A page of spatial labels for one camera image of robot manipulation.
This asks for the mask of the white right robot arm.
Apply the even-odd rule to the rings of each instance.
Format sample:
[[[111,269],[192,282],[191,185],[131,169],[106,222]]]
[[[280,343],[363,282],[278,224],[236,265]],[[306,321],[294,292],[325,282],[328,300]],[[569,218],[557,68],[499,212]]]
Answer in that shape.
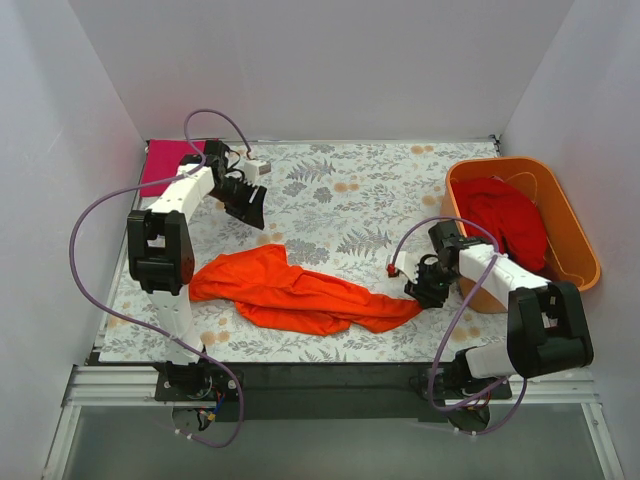
[[[427,222],[432,253],[415,256],[397,248],[389,257],[388,275],[404,275],[405,293],[423,309],[443,307],[451,285],[466,278],[474,285],[465,305],[486,290],[507,311],[505,341],[459,351],[451,362],[433,360],[426,384],[429,400],[438,391],[468,387],[476,388],[471,397],[479,399],[512,375],[531,379],[592,364],[593,344],[574,284],[527,271],[502,254],[487,231],[462,235],[459,217]]]

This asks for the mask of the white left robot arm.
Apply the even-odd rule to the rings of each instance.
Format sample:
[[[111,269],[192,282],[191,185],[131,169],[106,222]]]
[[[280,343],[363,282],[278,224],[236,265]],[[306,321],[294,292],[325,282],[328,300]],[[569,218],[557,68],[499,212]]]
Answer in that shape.
[[[182,156],[171,183],[148,208],[127,218],[129,272],[155,307],[160,328],[171,346],[165,363],[167,381],[191,399],[205,398],[214,381],[205,376],[199,356],[203,343],[196,332],[188,285],[195,254],[188,223],[210,196],[231,217],[257,229],[265,226],[267,189],[257,181],[271,171],[267,161],[238,159],[225,143],[207,140],[202,155]]]

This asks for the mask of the orange t-shirt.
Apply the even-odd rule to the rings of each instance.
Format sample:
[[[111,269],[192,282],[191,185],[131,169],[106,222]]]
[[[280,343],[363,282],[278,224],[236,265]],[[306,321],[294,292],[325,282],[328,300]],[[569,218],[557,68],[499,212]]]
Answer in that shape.
[[[379,334],[422,312],[415,300],[375,294],[340,278],[288,263],[284,246],[221,254],[189,284],[192,302],[230,300],[258,327],[329,336],[359,325]]]

